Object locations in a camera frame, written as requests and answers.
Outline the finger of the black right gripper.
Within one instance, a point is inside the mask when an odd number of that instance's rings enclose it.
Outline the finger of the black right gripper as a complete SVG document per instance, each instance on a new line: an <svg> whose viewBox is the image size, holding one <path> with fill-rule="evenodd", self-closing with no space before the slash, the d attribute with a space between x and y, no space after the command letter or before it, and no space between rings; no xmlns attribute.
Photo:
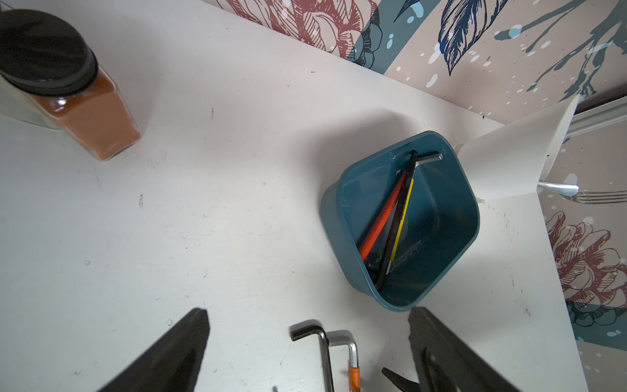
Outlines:
<svg viewBox="0 0 627 392"><path fill-rule="evenodd" d="M417 382L412 382L388 368L381 370L382 374L392 382L401 392L421 392L421 386Z"/></svg>

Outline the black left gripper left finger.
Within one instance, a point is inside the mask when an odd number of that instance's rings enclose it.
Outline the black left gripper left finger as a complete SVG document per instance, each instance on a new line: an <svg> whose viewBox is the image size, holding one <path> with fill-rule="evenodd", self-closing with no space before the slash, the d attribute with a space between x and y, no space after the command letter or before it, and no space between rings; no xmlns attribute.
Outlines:
<svg viewBox="0 0 627 392"><path fill-rule="evenodd" d="M208 313L193 308L103 391L193 391L210 335Z"/></svg>

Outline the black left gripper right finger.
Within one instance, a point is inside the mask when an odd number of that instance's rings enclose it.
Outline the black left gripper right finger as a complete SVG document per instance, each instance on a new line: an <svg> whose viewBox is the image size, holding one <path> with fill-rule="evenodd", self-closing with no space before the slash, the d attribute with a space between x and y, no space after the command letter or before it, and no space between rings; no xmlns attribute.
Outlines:
<svg viewBox="0 0 627 392"><path fill-rule="evenodd" d="M516 391L431 311L410 312L410 346L417 391Z"/></svg>

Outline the orange hex key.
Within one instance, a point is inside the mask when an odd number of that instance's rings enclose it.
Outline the orange hex key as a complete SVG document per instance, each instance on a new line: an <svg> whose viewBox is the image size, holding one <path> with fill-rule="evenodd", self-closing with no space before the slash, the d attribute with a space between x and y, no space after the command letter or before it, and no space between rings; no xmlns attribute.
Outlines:
<svg viewBox="0 0 627 392"><path fill-rule="evenodd" d="M361 374L359 367L359 351L357 344L351 332L347 330L338 330L328 333L329 346L338 347L345 346L348 348L348 375L349 375L349 391L361 391Z"/></svg>

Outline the yellow hex key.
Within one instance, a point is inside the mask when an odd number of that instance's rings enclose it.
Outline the yellow hex key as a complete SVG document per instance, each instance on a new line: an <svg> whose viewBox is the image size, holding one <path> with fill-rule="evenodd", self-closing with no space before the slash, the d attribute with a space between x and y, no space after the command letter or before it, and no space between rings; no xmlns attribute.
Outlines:
<svg viewBox="0 0 627 392"><path fill-rule="evenodd" d="M401 236L401 233L403 231L404 222L406 220L409 200L411 199L411 193L412 193L413 185L414 185L414 179L411 178L409 186L407 187L407 191L405 192L405 198L404 198L402 215L401 215L400 221L398 222L398 230L397 230L397 234L396 234L396 237L395 237L395 240L394 240L392 253L390 255L389 262L388 262L388 265L387 265L387 269L385 271L386 275L390 272L391 266L392 266L392 264L393 264L393 262L394 262L394 260L396 258L396 254L397 254L397 251L398 251L398 245L399 245L399 242L400 242L400 236Z"/></svg>

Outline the long black hex key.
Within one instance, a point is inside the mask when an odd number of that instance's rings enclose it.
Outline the long black hex key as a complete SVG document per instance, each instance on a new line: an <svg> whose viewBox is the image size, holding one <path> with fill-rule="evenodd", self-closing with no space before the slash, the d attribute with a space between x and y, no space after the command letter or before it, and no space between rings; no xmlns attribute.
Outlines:
<svg viewBox="0 0 627 392"><path fill-rule="evenodd" d="M406 169L406 177L405 177L405 181L403 184L403 189L401 190L401 194L399 196L398 199L398 204L395 208L394 211L394 218L392 220L392 224L390 227L390 232L388 234L388 238L387 238L387 242L385 245L385 251L384 251L384 255L382 257L381 260L381 265L380 265L380 270L379 270L379 274L377 277L377 280L375 282L375 288L376 290L380 290L383 288L384 286L384 282L386 280L386 269L387 269L387 265L389 262L389 258L390 255L392 253L392 248L394 245L394 240L397 234L397 230L398 230L398 222L400 221L401 215L402 215L402 210L403 210L403 204L404 204L404 198L405 198L405 192L407 191L407 187L409 186L409 183L411 181L411 178L414 179L414 173L415 173L415 169L416 169L416 164L418 161L419 155L416 151L411 152L411 158L409 160L408 163L408 168Z"/></svg>

